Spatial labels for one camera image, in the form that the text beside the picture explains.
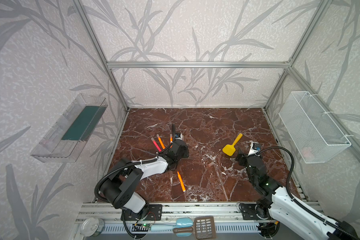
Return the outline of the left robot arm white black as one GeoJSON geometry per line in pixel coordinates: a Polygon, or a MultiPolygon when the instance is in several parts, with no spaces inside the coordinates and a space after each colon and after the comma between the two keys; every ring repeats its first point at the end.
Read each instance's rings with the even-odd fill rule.
{"type": "Polygon", "coordinates": [[[95,186],[98,200],[108,202],[116,209],[144,215],[149,204],[136,193],[141,180],[176,169],[181,159],[189,157],[188,145],[180,138],[157,153],[154,158],[142,161],[121,159],[95,186]]]}

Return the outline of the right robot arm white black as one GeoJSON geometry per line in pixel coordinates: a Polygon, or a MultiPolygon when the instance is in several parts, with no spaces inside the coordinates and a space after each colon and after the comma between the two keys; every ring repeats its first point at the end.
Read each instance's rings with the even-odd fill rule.
{"type": "Polygon", "coordinates": [[[241,203],[239,209],[243,214],[281,222],[305,240],[359,239],[353,226],[319,213],[293,195],[291,178],[295,159],[289,150],[286,153],[291,158],[291,167],[285,185],[267,174],[262,153],[260,147],[254,146],[248,154],[239,151],[236,156],[239,165],[245,167],[249,182],[261,196],[253,208],[241,203]]]}

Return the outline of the orange pen front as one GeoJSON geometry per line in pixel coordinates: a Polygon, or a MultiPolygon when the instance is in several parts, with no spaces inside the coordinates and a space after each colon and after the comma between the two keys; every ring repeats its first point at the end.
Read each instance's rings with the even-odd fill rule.
{"type": "Polygon", "coordinates": [[[186,188],[185,188],[183,179],[182,179],[181,174],[179,173],[179,171],[177,171],[177,175],[178,175],[179,182],[180,182],[180,184],[181,184],[182,191],[185,192],[185,191],[186,191],[186,188]]]}

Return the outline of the yellow toy spatula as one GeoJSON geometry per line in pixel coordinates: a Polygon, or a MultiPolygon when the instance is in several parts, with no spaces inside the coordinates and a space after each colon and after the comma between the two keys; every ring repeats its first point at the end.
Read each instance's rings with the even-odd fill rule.
{"type": "Polygon", "coordinates": [[[226,154],[227,156],[232,156],[236,152],[236,148],[235,148],[236,144],[240,141],[242,137],[243,137],[242,133],[238,134],[238,136],[231,145],[226,145],[225,147],[223,147],[222,149],[223,153],[226,154]]]}

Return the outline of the light blue brush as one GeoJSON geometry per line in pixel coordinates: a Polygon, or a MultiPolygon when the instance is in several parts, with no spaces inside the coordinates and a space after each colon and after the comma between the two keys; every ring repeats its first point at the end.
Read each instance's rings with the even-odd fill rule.
{"type": "Polygon", "coordinates": [[[177,237],[188,237],[194,231],[194,222],[189,218],[179,218],[173,224],[153,224],[150,227],[151,232],[172,231],[177,237]]]}

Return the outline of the brown slotted spatula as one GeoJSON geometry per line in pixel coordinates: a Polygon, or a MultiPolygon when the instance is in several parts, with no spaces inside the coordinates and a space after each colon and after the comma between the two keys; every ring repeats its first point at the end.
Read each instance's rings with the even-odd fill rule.
{"type": "Polygon", "coordinates": [[[216,238],[216,227],[213,216],[195,218],[194,228],[197,240],[210,240],[216,238]]]}

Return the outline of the green circuit board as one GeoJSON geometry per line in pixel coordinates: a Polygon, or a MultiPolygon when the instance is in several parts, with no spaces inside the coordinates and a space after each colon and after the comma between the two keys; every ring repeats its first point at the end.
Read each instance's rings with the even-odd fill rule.
{"type": "Polygon", "coordinates": [[[148,223],[135,223],[132,224],[131,231],[136,233],[147,233],[150,230],[151,224],[148,223]]]}

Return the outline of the metal tin can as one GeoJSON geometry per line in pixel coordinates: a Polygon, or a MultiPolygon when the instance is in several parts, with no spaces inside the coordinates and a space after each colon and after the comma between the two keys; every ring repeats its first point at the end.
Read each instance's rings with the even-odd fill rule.
{"type": "Polygon", "coordinates": [[[104,227],[105,221],[103,219],[88,218],[82,223],[80,233],[84,237],[97,237],[103,232],[104,227]]]}

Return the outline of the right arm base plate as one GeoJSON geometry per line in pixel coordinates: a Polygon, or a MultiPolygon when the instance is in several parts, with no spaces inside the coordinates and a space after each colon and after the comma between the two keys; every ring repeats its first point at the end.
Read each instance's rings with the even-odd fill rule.
{"type": "Polygon", "coordinates": [[[243,220],[268,220],[270,218],[268,211],[255,203],[240,203],[239,210],[243,220]]]}

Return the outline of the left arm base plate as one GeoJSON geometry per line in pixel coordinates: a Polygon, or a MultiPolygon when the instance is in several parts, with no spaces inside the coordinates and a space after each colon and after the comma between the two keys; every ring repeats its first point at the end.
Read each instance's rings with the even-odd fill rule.
{"type": "Polygon", "coordinates": [[[122,210],[124,212],[124,219],[126,221],[160,221],[163,213],[163,205],[149,204],[144,206],[139,213],[134,213],[132,210],[122,210]]]}

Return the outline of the clear plastic wall tray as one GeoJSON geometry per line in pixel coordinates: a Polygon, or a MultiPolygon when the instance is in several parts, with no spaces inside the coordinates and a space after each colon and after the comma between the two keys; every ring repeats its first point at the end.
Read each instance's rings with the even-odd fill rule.
{"type": "Polygon", "coordinates": [[[42,163],[74,163],[108,107],[105,97],[79,94],[31,151],[42,163]]]}

